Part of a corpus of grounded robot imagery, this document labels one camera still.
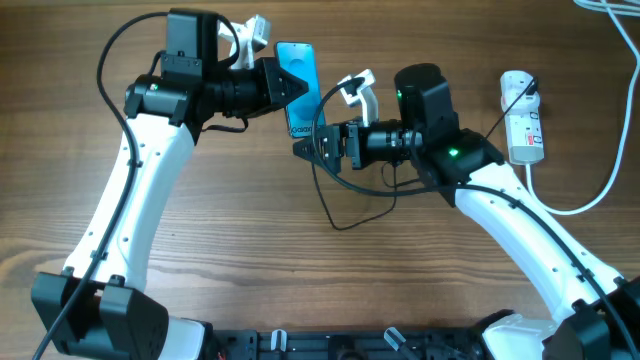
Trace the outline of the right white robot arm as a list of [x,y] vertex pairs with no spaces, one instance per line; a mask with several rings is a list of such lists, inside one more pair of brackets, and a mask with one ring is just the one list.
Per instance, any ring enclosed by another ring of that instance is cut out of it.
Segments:
[[409,162],[419,189],[437,192],[480,225],[517,264],[543,299],[548,320],[510,310],[470,331],[477,359],[635,359],[639,355],[639,283],[625,279],[582,246],[526,191],[488,139],[460,126],[440,69],[423,63],[394,79],[400,116],[383,121],[370,71],[344,78],[336,91],[362,113],[323,125],[326,104],[303,109],[306,136],[297,156],[338,178],[341,160],[355,169],[377,161]]

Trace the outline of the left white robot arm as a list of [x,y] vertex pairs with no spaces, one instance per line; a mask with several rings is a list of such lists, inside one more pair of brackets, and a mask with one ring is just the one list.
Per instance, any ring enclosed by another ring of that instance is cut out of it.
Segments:
[[57,274],[31,290],[43,346],[92,359],[219,359],[212,326],[171,316],[145,292],[152,243],[199,136],[222,115],[247,123],[286,107],[305,81],[262,50],[271,25],[194,9],[162,13],[166,46],[114,114],[123,136],[93,218]]

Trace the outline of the blue Galaxy smartphone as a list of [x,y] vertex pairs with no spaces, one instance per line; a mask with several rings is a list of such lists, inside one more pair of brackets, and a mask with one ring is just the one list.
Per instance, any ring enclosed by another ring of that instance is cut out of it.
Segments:
[[322,100],[315,50],[311,43],[279,41],[274,46],[280,67],[304,82],[299,96],[285,108],[289,136],[311,134],[313,117]]

